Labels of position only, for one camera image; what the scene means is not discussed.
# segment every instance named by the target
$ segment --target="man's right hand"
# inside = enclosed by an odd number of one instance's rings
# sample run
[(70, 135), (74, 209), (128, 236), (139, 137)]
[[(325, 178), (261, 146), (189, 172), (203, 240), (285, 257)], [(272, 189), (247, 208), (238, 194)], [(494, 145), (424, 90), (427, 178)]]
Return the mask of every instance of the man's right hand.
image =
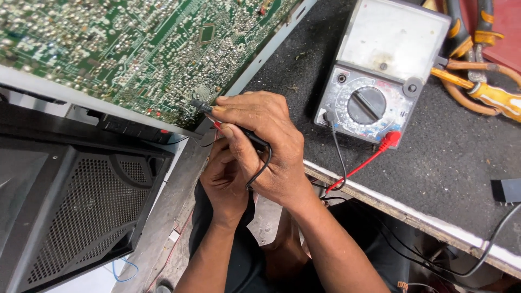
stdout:
[(224, 122), (222, 133), (228, 138), (245, 178), (253, 177), (264, 161), (236, 125), (254, 131), (272, 148), (271, 162), (252, 184), (257, 192), (289, 209), (314, 196), (304, 174), (304, 136), (291, 122), (284, 96), (246, 92), (221, 96), (216, 103), (212, 115)]

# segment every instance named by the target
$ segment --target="blue wire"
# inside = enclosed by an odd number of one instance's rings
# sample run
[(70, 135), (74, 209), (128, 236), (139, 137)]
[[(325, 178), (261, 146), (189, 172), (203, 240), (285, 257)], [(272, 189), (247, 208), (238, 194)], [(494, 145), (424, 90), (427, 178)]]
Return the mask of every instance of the blue wire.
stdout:
[(126, 263), (132, 265), (132, 266), (135, 267), (135, 269), (136, 269), (136, 273), (135, 273), (132, 277), (130, 277), (130, 278), (126, 279), (126, 280), (119, 280), (119, 279), (118, 279), (118, 276), (116, 275), (116, 270), (115, 270), (115, 268), (114, 268), (114, 261), (112, 261), (112, 274), (114, 275), (114, 279), (116, 279), (116, 281), (118, 281), (118, 282), (126, 282), (126, 281), (128, 281), (128, 280), (134, 278), (134, 277), (139, 273), (139, 268), (138, 268), (137, 265), (135, 265), (135, 264), (133, 264), (133, 263), (127, 261), (125, 258), (121, 258), (121, 259), (122, 259), (124, 262), (126, 262)]

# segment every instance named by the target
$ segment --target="forearm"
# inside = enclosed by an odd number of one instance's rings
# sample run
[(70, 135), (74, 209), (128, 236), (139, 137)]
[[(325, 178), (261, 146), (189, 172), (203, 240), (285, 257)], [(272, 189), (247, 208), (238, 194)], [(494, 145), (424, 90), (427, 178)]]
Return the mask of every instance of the forearm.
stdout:
[(212, 222), (175, 292), (224, 292), (234, 234)]
[(326, 292), (389, 292), (358, 244), (312, 188), (307, 192), (306, 200), (288, 210), (300, 226)]

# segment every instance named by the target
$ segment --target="black work mat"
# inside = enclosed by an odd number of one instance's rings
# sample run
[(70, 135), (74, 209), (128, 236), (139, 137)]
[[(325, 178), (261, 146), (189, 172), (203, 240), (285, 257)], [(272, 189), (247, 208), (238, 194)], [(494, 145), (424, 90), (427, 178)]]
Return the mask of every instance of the black work mat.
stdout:
[[(245, 87), (286, 96), (291, 119), (305, 137), (305, 159), (336, 174), (342, 168), (330, 131), (314, 125), (312, 117), (354, 3), (318, 1)], [(497, 76), (489, 75), (489, 83), (515, 88)], [(338, 137), (348, 170), (373, 154), (367, 142)], [(399, 149), (350, 179), (486, 239), (513, 208), (492, 198), (490, 179), (506, 178), (521, 178), (521, 124), (468, 111), (430, 77)], [(520, 224), (521, 214), (515, 215), (498, 240), (516, 254)]]

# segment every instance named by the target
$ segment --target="fingernail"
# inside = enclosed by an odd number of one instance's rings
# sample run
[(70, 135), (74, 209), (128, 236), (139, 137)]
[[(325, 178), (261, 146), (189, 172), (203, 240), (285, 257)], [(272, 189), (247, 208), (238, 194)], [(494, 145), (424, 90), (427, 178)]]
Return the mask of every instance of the fingernail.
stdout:
[(231, 128), (228, 127), (228, 123), (221, 124), (221, 132), (225, 135), (227, 139), (233, 138), (233, 130), (231, 130)]

